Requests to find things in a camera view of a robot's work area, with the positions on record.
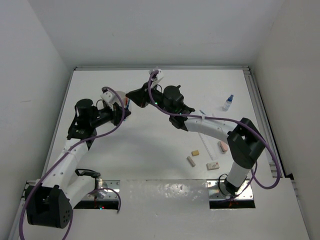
white enclosure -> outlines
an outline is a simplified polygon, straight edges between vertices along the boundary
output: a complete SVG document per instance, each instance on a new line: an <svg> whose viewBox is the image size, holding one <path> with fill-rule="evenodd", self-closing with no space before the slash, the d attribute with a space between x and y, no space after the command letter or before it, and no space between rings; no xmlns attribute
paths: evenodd
<svg viewBox="0 0 320 240"><path fill-rule="evenodd" d="M283 5L255 72L285 168L293 173L312 240L320 239L320 1Z"/></svg>
<svg viewBox="0 0 320 240"><path fill-rule="evenodd" d="M161 86L181 85L184 102L211 115L241 119L247 117L258 126L244 71L241 69L164 69ZM63 111L53 138L48 167L62 151L68 127L74 117L74 105L82 98L99 99L101 87L130 91L148 79L148 70L75 71L68 88ZM227 112L221 109L226 96L234 93ZM114 240L306 240L307 231L290 179L281 179L273 190L252 184L255 208L210 209L207 179L228 173L233 159L222 154L217 140L220 168L208 171L211 159L197 133L175 129L168 116L149 105L140 108L132 103L132 115L112 135L96 139L82 158L79 168L99 171L103 179L120 180L122 207L115 210L75 209L68 239ZM114 128L97 128L102 134ZM199 149L191 167L186 157ZM269 186L272 177L267 155L258 159L256 177ZM66 230L32 226L25 220L26 239L60 239Z"/></svg>
<svg viewBox="0 0 320 240"><path fill-rule="evenodd" d="M71 71L25 0L0 3L0 239L41 176Z"/></svg>
<svg viewBox="0 0 320 240"><path fill-rule="evenodd" d="M284 0L29 0L69 66L248 65Z"/></svg>

blue spray bottle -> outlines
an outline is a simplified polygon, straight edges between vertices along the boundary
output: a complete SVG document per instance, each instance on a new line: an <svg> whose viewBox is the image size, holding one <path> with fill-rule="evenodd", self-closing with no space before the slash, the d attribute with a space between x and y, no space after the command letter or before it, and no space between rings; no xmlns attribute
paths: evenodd
<svg viewBox="0 0 320 240"><path fill-rule="evenodd" d="M225 101L222 110L223 111L228 111L228 109L230 108L230 105L232 104L232 100L234 99L234 95L231 94L230 97Z"/></svg>

white table surface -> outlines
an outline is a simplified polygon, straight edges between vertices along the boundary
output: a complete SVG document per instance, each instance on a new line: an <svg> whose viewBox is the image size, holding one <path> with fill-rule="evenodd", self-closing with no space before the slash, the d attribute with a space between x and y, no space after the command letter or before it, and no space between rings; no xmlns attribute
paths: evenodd
<svg viewBox="0 0 320 240"><path fill-rule="evenodd" d="M162 87L181 85L185 103L206 113L257 126L246 82L241 70L165 70ZM82 98L99 99L101 87L130 91L147 81L145 70L75 71L54 141L49 166L64 146L74 105ZM235 94L228 112L221 106ZM104 133L113 128L98 128ZM210 209L206 179L228 173L230 153L216 150L219 170L207 171L210 162L197 133L177 130L168 117L152 106L133 106L132 116L112 136L97 139L80 168L101 172L104 179L121 180L122 208L76 209L68 240L307 240L308 235L290 179L282 178L272 190L252 184L256 208ZM192 168L186 157L198 149ZM270 185L270 168L263 153L257 177ZM27 240L59 240L66 229L31 226L24 221Z"/></svg>
<svg viewBox="0 0 320 240"><path fill-rule="evenodd" d="M78 100L89 98L96 103L104 86L129 92L141 88L148 78L147 70L75 71L48 166L54 164L64 147ZM246 117L258 127L242 70L164 70L160 85L181 85L185 104L207 115L214 113L236 120ZM224 112L221 107L230 94L234 94L234 100L229 111ZM107 123L97 132L106 133L112 128ZM132 103L128 120L112 135L96 139L79 168L98 171L106 180L217 179L230 171L233 159L229 151L220 152L218 140L209 138L220 165L218 170L207 171L206 164L212 161L198 133L176 129L167 115L151 105L140 108ZM200 152L194 157L195 167L186 159L193 150ZM258 163L257 176L271 178L265 152Z"/></svg>

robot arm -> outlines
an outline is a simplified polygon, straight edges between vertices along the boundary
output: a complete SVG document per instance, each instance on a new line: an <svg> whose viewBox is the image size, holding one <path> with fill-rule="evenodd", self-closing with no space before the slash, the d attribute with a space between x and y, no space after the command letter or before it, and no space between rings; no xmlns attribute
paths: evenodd
<svg viewBox="0 0 320 240"><path fill-rule="evenodd" d="M158 74L154 75L152 83L156 82L158 84L159 78L161 80L164 76L160 69L157 70ZM219 139L229 145L234 163L224 184L225 189L234 196L247 178L250 169L256 163L265 146L252 133L239 125L234 128L222 121L176 116L177 114L189 115L191 113L194 115L202 115L194 108L184 104L184 96L180 93L180 87L180 85L167 86L162 93L157 90L156 84L151 84L152 98L155 104L162 110L175 114L175 116L171 115L169 117L169 121L177 129L202 133ZM140 89L127 93L126 97L131 99L139 107L145 108L151 103L148 93L148 83L146 82ZM241 122L260 134L249 119L242 118Z"/></svg>
<svg viewBox="0 0 320 240"><path fill-rule="evenodd" d="M85 195L100 188L100 173L88 169L76 169L81 158L89 151L94 140L86 141L71 151L70 147L81 140L97 135L96 128L112 122L118 125L122 117L122 108L114 101L113 93L102 89L103 108L98 109L92 100L82 99L74 107L75 116L68 129L67 140L58 159L68 153L61 162L41 183L41 186L31 196L26 208L27 220L31 225L65 228L72 214L72 209ZM125 118L131 112L125 109ZM77 179L70 184L76 173ZM25 197L30 194L33 186L25 191Z"/></svg>

purple cable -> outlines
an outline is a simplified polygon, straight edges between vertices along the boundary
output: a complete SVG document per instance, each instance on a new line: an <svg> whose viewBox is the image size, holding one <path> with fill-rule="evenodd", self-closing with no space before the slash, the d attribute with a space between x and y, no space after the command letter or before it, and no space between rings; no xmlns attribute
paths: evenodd
<svg viewBox="0 0 320 240"><path fill-rule="evenodd" d="M149 77L149 80L148 80L148 93L149 93L149 97L150 97L150 100L151 100L151 103L153 106L155 106L158 110L160 110L162 113L166 114L166 115L169 115L169 116L173 116L173 117L191 117L191 118L199 118L199 119L202 119L202 116L199 116L199 115L193 115L193 114L177 114L177 113L170 113L170 112L167 112L163 109L161 109L155 102L154 98L152 97L152 93L151 93L151 83L152 83L152 79L154 78L154 76L156 76L157 74L159 73L158 70L155 70L153 71L151 74L150 74L150 77ZM262 185L255 177L255 173L251 170L252 172L252 179L254 179L256 181L256 183L263 189L273 189L275 188L279 181L280 181L280 178L281 178L281 171L280 171L280 166L279 166L279 163L277 161L277 158L276 158L276 155L274 154L274 152L271 150L270 146L267 144L267 142L263 139L262 136L260 136L258 133L256 133L256 131L254 131L251 127L245 125L244 123L240 122L240 121L237 121L237 120L234 120L234 119L230 119L230 118L223 118L223 117L212 117L212 116L205 116L204 117L205 119L210 119L210 120L218 120L218 121L227 121L227 122L232 122L232 123L236 123L242 127L244 127L245 129L247 129L250 133L252 133L256 138L258 138L262 143L263 145L265 146L265 148L269 151L271 157L272 157L272 160L275 164L275 168L276 168L276 180L275 182L271 185L271 186L264 186Z"/></svg>
<svg viewBox="0 0 320 240"><path fill-rule="evenodd" d="M116 192L114 189L112 189L112 188L104 187L104 188L95 189L95 190L93 190L92 192L90 192L90 194L95 194L95 193L97 193L97 192L99 192L99 191L101 191L101 190L112 191L112 192L114 192L114 193L118 196L119 204L118 204L118 211L116 211L116 213L118 214L119 211L120 211L120 208L121 208L121 198L120 198L119 193L117 193L117 192Z"/></svg>
<svg viewBox="0 0 320 240"><path fill-rule="evenodd" d="M112 129L111 131L108 131L108 132L106 132L104 134L101 134L101 135L88 137L88 138L83 139L81 141L78 141L76 144L72 145L68 149L68 151L58 161L56 161L56 163L43 175L43 177L40 178L40 180L36 183L36 185L30 191L30 194L27 197L27 199L25 200L24 206L23 206L22 211L21 211L20 220L19 220L19 236L20 236L21 240L26 240L25 236L24 236L23 224L24 224L25 212L26 212L27 206L30 203L30 198L35 194L36 190L40 187L41 183L45 180L45 178L53 171L53 169L55 169L55 167L57 167L65 159L65 157L69 154L69 151L74 149L76 146L78 146L78 145L80 145L82 143L85 143L86 141L102 138L102 137L105 137L105 136L107 136L109 134L112 134L123 123L123 121L125 119L125 105L124 105L124 102L122 101L121 97L119 96L119 94L115 90L113 90L112 88L110 88L108 86L105 87L105 88L108 89L109 91L113 92L116 95L116 97L119 99L119 101L120 101L120 104L121 104L121 107L122 107L122 116L121 116L121 120L120 120L119 124L114 129ZM68 225L68 229L66 230L66 233L65 233L65 235L64 235L62 240L65 240L67 238L67 235L68 235L68 233L70 231L71 224L72 224L72 216L71 216L71 219L70 219L70 222L69 222L69 225Z"/></svg>

